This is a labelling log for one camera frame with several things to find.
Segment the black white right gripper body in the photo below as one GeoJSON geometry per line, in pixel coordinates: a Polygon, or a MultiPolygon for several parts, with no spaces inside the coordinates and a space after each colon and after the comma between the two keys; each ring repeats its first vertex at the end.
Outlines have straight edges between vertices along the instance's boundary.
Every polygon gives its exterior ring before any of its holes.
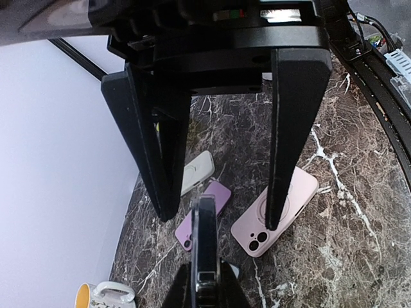
{"type": "Polygon", "coordinates": [[[108,49],[194,94],[254,92],[275,61],[330,62],[318,1],[90,1],[108,49]]]}

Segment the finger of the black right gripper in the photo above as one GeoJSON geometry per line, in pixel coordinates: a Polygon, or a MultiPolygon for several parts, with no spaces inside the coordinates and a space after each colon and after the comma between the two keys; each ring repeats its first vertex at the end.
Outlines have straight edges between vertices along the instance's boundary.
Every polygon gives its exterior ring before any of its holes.
{"type": "Polygon", "coordinates": [[[332,71],[327,49],[275,49],[272,129],[265,226],[276,230],[293,171],[319,111],[332,71]]]}
{"type": "Polygon", "coordinates": [[[101,82],[107,106],[163,222],[179,209],[191,94],[127,63],[101,82]]]}

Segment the purple phone case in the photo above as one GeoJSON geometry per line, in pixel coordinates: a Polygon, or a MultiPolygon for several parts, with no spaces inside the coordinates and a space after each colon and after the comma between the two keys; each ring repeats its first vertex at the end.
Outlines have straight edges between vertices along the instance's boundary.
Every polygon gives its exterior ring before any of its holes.
{"type": "MultiPolygon", "coordinates": [[[[200,208],[198,211],[198,232],[204,233],[206,228],[210,228],[216,223],[216,219],[212,218],[214,214],[215,217],[221,213],[226,203],[231,198],[232,192],[222,185],[218,181],[212,181],[204,192],[205,198],[200,200],[200,208]]],[[[182,223],[177,227],[175,231],[175,237],[182,245],[183,249],[189,252],[192,249],[193,244],[193,222],[192,222],[192,212],[184,218],[182,223]]]]}

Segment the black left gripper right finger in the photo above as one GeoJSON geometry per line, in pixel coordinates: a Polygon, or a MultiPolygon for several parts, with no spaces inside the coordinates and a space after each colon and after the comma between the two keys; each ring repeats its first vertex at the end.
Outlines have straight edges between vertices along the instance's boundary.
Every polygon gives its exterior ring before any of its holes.
{"type": "Polygon", "coordinates": [[[220,264],[220,278],[218,307],[251,308],[232,268],[226,262],[220,264]]]}

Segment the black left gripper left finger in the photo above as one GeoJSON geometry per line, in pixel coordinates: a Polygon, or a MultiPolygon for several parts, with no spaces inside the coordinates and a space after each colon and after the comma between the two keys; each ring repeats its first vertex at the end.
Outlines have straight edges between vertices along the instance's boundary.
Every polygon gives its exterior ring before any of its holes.
{"type": "Polygon", "coordinates": [[[162,308],[191,308],[191,263],[182,264],[169,288],[162,308]]]}

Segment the white phone case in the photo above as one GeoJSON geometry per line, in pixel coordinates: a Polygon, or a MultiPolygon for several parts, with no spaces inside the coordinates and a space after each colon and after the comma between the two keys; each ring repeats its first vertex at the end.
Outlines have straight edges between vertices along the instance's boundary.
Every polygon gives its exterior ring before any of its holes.
{"type": "Polygon", "coordinates": [[[182,189],[183,196],[209,178],[215,171],[213,156],[205,150],[184,167],[182,189]]]}

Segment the light blue bare phone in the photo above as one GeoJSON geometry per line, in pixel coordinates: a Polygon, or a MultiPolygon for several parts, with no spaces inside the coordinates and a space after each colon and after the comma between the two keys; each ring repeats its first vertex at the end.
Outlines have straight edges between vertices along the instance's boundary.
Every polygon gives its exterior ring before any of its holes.
{"type": "Polygon", "coordinates": [[[240,277],[240,269],[239,269],[239,267],[237,267],[237,266],[235,266],[235,265],[233,265],[233,264],[230,264],[230,267],[231,267],[231,269],[232,269],[232,271],[233,271],[233,273],[234,273],[234,276],[235,276],[236,279],[238,280],[239,277],[240,277]]]}

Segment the clear phone case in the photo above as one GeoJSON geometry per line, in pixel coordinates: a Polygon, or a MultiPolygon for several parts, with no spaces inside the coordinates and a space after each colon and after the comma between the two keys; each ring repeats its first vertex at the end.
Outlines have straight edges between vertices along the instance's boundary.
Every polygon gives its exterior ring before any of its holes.
{"type": "Polygon", "coordinates": [[[220,261],[216,223],[198,232],[198,211],[200,200],[204,195],[195,198],[192,203],[193,244],[191,249],[191,306],[217,307],[220,285],[220,261]]]}

